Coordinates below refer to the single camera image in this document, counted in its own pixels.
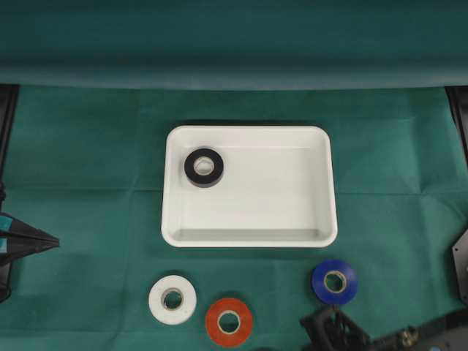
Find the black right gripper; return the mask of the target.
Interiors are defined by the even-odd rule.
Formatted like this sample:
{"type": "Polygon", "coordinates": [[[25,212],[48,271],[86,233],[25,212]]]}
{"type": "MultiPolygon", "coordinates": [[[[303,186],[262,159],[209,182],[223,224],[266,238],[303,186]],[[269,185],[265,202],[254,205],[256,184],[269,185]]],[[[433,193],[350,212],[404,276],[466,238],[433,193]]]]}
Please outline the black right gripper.
{"type": "Polygon", "coordinates": [[[300,320],[310,342],[302,350],[367,350],[370,336],[338,306],[325,306],[300,320]]]}

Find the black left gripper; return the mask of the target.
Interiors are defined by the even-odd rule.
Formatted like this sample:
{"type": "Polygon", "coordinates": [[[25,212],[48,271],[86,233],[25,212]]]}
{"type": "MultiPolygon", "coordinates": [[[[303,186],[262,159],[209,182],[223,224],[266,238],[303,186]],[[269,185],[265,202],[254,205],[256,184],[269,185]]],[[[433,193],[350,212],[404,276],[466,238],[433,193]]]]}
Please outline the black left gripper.
{"type": "Polygon", "coordinates": [[[1,266],[59,245],[56,237],[1,212],[1,266]]]}

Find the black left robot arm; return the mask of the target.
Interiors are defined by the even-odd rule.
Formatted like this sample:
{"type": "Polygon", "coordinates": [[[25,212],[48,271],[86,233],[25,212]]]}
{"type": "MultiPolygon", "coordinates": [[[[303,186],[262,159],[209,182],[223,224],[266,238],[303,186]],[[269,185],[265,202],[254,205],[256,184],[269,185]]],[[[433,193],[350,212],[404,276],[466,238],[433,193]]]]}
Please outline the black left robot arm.
{"type": "Polygon", "coordinates": [[[1,211],[1,302],[11,296],[14,261],[59,246],[58,238],[1,211]]]}

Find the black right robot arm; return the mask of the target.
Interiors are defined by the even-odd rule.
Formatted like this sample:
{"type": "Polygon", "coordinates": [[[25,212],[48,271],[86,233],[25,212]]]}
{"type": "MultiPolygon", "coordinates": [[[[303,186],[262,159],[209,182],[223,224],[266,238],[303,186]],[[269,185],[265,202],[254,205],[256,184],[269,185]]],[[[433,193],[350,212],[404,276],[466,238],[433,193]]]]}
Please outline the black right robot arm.
{"type": "Polygon", "coordinates": [[[466,350],[467,309],[372,339],[338,306],[300,320],[310,338],[305,350],[466,350]]]}

